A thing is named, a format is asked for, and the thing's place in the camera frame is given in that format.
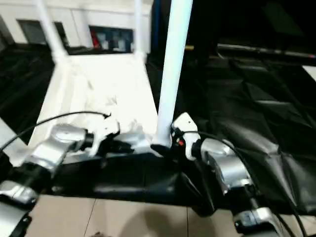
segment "tile floor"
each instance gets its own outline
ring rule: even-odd
[[[190,208],[139,202],[42,196],[32,211],[27,237],[238,237],[229,211],[209,218]],[[295,220],[285,216],[300,236]],[[316,221],[302,217],[309,234]]]

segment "wire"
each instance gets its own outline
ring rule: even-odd
[[[77,112],[69,112],[69,113],[65,113],[65,114],[61,114],[61,115],[57,115],[57,116],[54,116],[54,117],[51,117],[51,118],[47,118],[47,119],[44,119],[32,126],[29,126],[27,127],[26,129],[24,129],[22,132],[18,133],[17,135],[15,135],[14,137],[12,137],[10,140],[8,140],[6,143],[4,143],[2,145],[2,147],[0,148],[0,153],[7,147],[9,146],[12,142],[14,142],[16,139],[18,139],[19,137],[23,136],[25,133],[31,131],[33,128],[37,127],[37,126],[40,126],[42,125],[43,123],[46,123],[46,122],[49,122],[49,121],[52,121],[54,119],[58,119],[58,118],[61,118],[61,117],[66,117],[66,116],[69,116],[69,115],[77,115],[77,114],[93,114],[93,115],[102,115],[105,119],[107,117],[109,117],[109,115],[106,115],[104,113],[101,113],[101,112],[96,112],[96,111],[77,111]]]
[[[226,142],[223,139],[218,138],[216,135],[213,135],[213,134],[210,134],[207,132],[202,132],[202,131],[184,131],[184,132],[182,132],[182,134],[185,134],[185,133],[197,133],[197,134],[204,135],[206,137],[209,137],[209,138],[212,138],[214,140],[217,140],[217,141],[224,143],[226,146],[228,146],[230,149],[232,149],[232,151],[243,161],[244,165],[247,166],[247,170],[248,170],[251,178],[256,179],[256,181],[257,181],[256,183],[259,184],[257,177],[251,172],[251,169],[249,168],[249,165],[247,165],[246,160],[242,157],[240,152],[237,151],[237,149],[235,147],[233,147],[231,144],[229,144],[228,142]],[[296,219],[296,221],[297,221],[297,223],[302,231],[303,237],[308,237],[306,230],[304,228],[304,225],[302,223],[302,220],[301,220],[301,218],[296,210],[294,203],[292,202],[290,197],[287,195],[284,187],[278,182],[277,177],[272,172],[270,172],[270,174],[275,179],[276,184],[279,186],[279,189],[282,191],[283,196],[285,197],[287,203],[289,204],[291,210],[293,211],[293,215],[295,216],[295,219]]]

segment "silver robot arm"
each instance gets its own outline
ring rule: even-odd
[[[93,134],[69,124],[53,127],[23,164],[0,184],[0,237],[22,237],[31,218],[28,213],[51,182],[68,152],[91,147]]]
[[[257,200],[256,187],[245,165],[229,146],[211,138],[201,140],[196,124],[187,113],[174,121],[172,130],[173,140],[184,146],[187,159],[201,160],[215,173],[238,233],[287,236],[271,210]]]

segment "black plastic sheet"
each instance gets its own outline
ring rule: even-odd
[[[72,51],[94,53],[105,52]],[[157,107],[160,63],[155,57],[147,63]],[[0,54],[0,116],[16,132],[36,122],[53,66],[49,50],[43,47],[16,47]],[[196,68],[185,60],[174,117],[188,112],[200,130],[231,141],[279,212],[291,213],[277,182],[301,214],[316,215],[315,90],[316,82],[299,66],[214,60],[206,68]],[[138,165],[139,179],[131,179],[130,162]],[[207,202],[214,209],[225,207],[215,179],[209,180],[213,200],[204,200],[194,169],[169,162],[134,157],[106,166],[96,161],[64,165],[51,193],[187,205],[201,215],[207,214],[203,213]],[[0,174],[7,172],[6,165],[1,162]]]
[[[300,66],[215,60],[182,70],[175,117],[189,112],[200,130],[231,141],[279,211],[289,205],[277,182],[316,215],[315,89]]]

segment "metal rod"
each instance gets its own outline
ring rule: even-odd
[[[62,41],[58,35],[55,25],[52,23],[49,12],[43,0],[34,0],[39,14],[40,23],[43,28],[45,37],[52,51],[52,57],[56,63],[59,59],[66,57],[67,53],[63,47]]]
[[[153,144],[170,147],[170,128],[177,98],[193,0],[172,0],[162,74],[158,124]]]
[[[143,17],[142,6],[143,6],[142,0],[134,0],[134,17],[135,17],[134,53],[135,55],[141,56],[141,58],[144,59],[145,53],[144,53],[143,29],[142,29],[142,17]]]

